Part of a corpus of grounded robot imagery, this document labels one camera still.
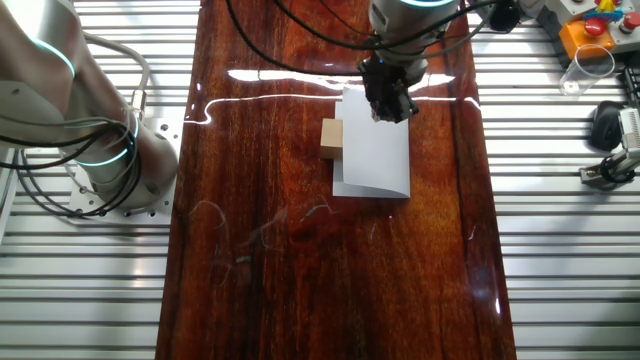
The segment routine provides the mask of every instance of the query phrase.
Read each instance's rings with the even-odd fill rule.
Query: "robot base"
[[[149,130],[160,133],[167,138],[179,157],[182,141],[182,122],[180,122],[179,125],[170,126],[167,124],[167,122],[169,122],[168,120],[169,119],[145,119],[144,121]],[[76,170],[76,180],[91,189],[89,177],[80,166],[78,166]],[[174,192],[175,181],[162,198],[144,208],[133,210],[115,209],[103,217],[96,216],[91,220],[71,218],[69,221],[78,226],[95,225],[96,223],[138,225],[143,227],[168,226],[171,223]],[[80,187],[73,184],[71,200],[69,201],[69,207],[71,209],[89,211],[102,204],[104,204],[104,201],[99,196],[82,191]]]

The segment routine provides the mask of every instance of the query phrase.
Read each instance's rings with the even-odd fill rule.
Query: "orange box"
[[[564,24],[559,35],[564,49],[571,60],[576,56],[576,51],[582,45],[600,45],[609,51],[613,48],[613,39],[608,30],[605,30],[600,36],[589,37],[584,34],[584,21],[571,21]]]

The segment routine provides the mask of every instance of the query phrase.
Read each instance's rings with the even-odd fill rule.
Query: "clear plastic cup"
[[[560,79],[560,92],[569,96],[580,96],[598,80],[609,76],[615,68],[613,55],[599,45],[582,45]]]

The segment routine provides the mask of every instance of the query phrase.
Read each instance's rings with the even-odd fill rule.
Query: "white paper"
[[[335,117],[343,121],[343,148],[333,163],[333,195],[408,198],[409,122],[376,123],[364,91],[349,88]]]

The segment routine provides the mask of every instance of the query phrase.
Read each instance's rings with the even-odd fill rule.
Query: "glossy wooden surface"
[[[352,70],[368,56],[270,2],[233,3],[289,64]],[[286,4],[361,40],[317,1]],[[368,28],[368,1],[329,5]],[[460,19],[448,36],[467,32]],[[334,198],[319,143],[341,80],[265,64],[224,1],[203,1],[157,359],[515,359],[470,47],[429,72],[412,93],[411,199]]]

